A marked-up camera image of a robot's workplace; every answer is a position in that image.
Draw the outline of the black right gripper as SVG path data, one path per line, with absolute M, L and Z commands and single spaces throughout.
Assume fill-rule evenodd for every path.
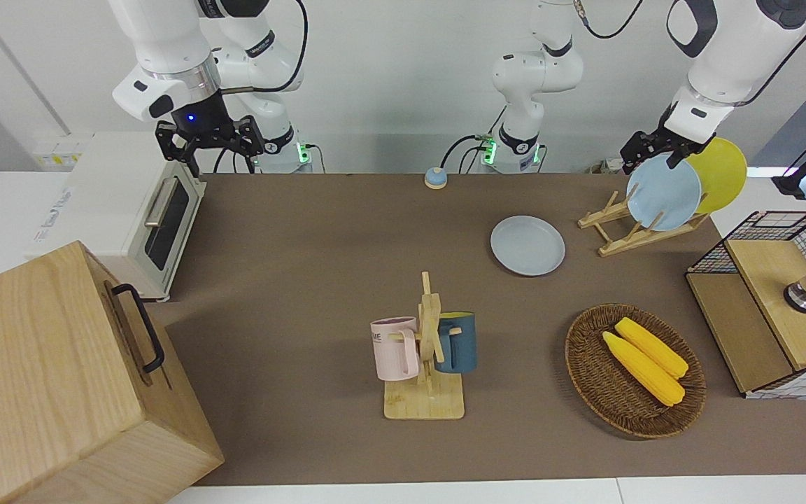
M 159 120 L 155 127 L 157 143 L 167 162 L 182 163 L 193 178 L 199 178 L 197 150 L 226 148 L 242 156 L 248 172 L 255 174 L 256 160 L 265 153 L 260 128 L 252 115 L 233 121 L 219 90 L 205 100 L 176 109 L 171 118 L 175 125 Z

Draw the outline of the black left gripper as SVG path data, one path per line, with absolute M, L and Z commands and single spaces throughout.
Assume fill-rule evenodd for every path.
M 666 165 L 674 169 L 682 160 L 691 154 L 701 153 L 710 139 L 706 141 L 692 141 L 680 134 L 674 133 L 665 126 L 665 121 L 672 115 L 675 105 L 669 105 L 658 122 L 658 128 L 652 133 L 636 131 L 629 139 L 629 148 L 620 150 L 623 160 L 623 173 L 630 175 L 639 166 L 641 160 L 647 160 L 655 155 L 667 153 Z

